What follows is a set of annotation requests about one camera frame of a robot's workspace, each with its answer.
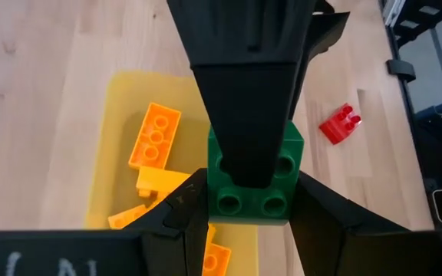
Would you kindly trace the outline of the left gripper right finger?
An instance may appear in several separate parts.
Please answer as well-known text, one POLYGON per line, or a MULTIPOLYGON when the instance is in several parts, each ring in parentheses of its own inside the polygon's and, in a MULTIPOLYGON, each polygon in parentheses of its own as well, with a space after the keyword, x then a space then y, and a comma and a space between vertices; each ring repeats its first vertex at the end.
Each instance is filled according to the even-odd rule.
POLYGON ((289 224, 305 276, 335 276, 347 234, 407 229, 300 172, 289 224))

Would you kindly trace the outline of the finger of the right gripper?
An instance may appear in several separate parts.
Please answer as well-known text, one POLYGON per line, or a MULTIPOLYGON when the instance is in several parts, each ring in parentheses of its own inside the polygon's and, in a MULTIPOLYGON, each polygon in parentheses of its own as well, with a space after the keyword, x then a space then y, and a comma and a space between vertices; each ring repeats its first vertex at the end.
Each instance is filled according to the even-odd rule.
POLYGON ((270 185, 318 0, 167 0, 232 181, 270 185))
POLYGON ((316 0, 315 10, 308 27, 302 57, 296 74, 288 119, 292 120, 300 98, 302 85, 310 61, 326 52, 342 36, 350 12, 336 12, 326 0, 316 0))

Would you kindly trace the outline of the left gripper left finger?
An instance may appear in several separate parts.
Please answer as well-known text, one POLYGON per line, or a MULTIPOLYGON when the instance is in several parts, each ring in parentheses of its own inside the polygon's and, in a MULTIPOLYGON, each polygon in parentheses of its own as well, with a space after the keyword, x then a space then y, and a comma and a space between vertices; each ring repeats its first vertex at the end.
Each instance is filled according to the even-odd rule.
POLYGON ((208 232, 207 169, 198 169, 126 230, 134 240, 134 269, 124 276, 202 276, 208 232))

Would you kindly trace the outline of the yellow toy brick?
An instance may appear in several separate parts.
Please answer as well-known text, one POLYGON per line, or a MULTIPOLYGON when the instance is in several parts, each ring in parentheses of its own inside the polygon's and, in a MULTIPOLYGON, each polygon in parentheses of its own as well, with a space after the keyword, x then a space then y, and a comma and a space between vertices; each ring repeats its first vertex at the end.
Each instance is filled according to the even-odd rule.
POLYGON ((202 276, 226 276, 232 250, 213 242, 216 234, 214 224, 208 224, 202 276))
POLYGON ((153 192, 166 195, 174 191, 190 174, 143 166, 139 170, 136 189, 139 197, 148 198, 153 192))
POLYGON ((136 207, 133 207, 132 209, 128 209, 116 215, 109 216, 109 226, 112 229, 122 229, 130 223, 134 222, 136 219, 140 218, 142 215, 148 213, 155 206, 155 204, 151 204, 149 206, 138 205, 136 207))

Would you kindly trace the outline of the green toy brick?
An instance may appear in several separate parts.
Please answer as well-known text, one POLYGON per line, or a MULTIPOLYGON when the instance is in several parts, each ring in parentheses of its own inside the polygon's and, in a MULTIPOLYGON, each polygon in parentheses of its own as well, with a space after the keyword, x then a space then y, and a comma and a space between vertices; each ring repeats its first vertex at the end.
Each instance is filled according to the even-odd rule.
POLYGON ((264 189, 237 186, 222 166, 213 130, 208 136, 208 203, 211 219, 225 223, 277 225, 289 219, 305 141, 289 120, 271 184, 264 189))

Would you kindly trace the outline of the orange-yellow toy brick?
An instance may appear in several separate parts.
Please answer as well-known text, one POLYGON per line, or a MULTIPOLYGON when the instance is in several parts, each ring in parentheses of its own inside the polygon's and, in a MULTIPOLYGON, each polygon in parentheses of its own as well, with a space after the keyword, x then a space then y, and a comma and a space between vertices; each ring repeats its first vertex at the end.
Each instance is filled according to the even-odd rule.
POLYGON ((158 103, 149 104, 128 160, 131 169, 166 167, 181 114, 158 103))

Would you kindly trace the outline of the red curved toy brick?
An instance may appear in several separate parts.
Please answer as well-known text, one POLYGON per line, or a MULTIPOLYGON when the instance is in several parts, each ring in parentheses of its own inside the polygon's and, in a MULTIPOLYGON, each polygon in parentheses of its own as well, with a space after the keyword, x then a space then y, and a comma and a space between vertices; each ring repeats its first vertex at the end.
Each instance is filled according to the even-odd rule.
POLYGON ((333 145, 336 145, 347 139, 361 122, 362 119, 356 114, 354 108, 345 103, 336 109, 318 128, 333 145))

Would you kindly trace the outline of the black table clamp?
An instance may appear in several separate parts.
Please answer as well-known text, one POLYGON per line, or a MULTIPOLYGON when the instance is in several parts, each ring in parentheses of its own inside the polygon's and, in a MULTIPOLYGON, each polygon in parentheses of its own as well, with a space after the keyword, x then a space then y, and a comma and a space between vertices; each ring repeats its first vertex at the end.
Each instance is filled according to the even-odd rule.
POLYGON ((390 59, 386 61, 388 73, 401 81, 411 82, 416 79, 414 66, 406 61, 390 59))

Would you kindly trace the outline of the yellow translucent plastic bin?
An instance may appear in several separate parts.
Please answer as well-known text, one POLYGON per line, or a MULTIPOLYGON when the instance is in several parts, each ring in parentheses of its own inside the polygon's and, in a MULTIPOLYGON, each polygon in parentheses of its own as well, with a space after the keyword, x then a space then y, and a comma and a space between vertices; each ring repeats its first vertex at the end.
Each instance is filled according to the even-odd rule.
POLYGON ((108 228, 109 216, 142 203, 138 172, 128 160, 151 103, 181 112, 166 168, 193 173, 206 166, 209 118, 193 78, 143 71, 114 75, 107 87, 87 228, 108 228))

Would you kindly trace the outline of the black aluminium table frame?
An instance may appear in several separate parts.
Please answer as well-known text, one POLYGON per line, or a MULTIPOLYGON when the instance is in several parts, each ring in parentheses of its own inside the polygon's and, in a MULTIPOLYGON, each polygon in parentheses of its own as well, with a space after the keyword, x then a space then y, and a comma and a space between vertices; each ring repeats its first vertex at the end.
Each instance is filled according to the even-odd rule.
POLYGON ((416 79, 399 80, 427 202, 436 228, 432 193, 442 189, 442 116, 414 115, 442 104, 442 0, 378 0, 392 50, 391 59, 414 66, 416 79))

